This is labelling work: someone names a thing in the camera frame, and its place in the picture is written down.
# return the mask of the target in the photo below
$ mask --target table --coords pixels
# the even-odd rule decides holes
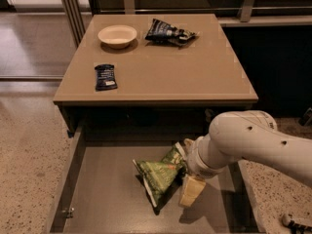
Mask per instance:
[[[196,32],[188,46],[144,39],[153,19]],[[98,33],[114,24],[132,26],[136,40],[112,50]],[[96,92],[95,66],[115,66],[118,89]],[[95,15],[54,97],[70,131],[81,110],[99,106],[249,108],[257,95],[215,15]]]

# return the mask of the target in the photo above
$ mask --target bowl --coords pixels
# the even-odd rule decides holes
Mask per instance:
[[[98,39],[112,49],[124,49],[137,38],[137,31],[126,25],[108,26],[101,30]]]

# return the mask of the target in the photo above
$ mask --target speckled floor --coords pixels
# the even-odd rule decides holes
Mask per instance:
[[[33,16],[0,14],[2,75],[65,71],[74,54],[65,18],[42,16],[44,25],[36,24],[36,20]],[[58,85],[0,82],[1,234],[48,232],[47,216],[63,179],[61,172],[71,142],[52,103]],[[312,126],[301,127],[294,118],[277,121],[284,133],[312,138]],[[311,188],[262,165],[244,164],[254,210],[267,233],[290,233],[281,224],[284,213],[311,218]]]

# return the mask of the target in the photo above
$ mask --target granite surface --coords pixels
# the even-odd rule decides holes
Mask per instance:
[[[53,105],[57,86],[0,86],[0,233],[48,233],[47,217],[71,139]],[[312,138],[312,127],[277,119],[287,134]],[[311,218],[312,189],[254,162],[243,162],[255,212],[266,233],[291,233],[283,214]]]

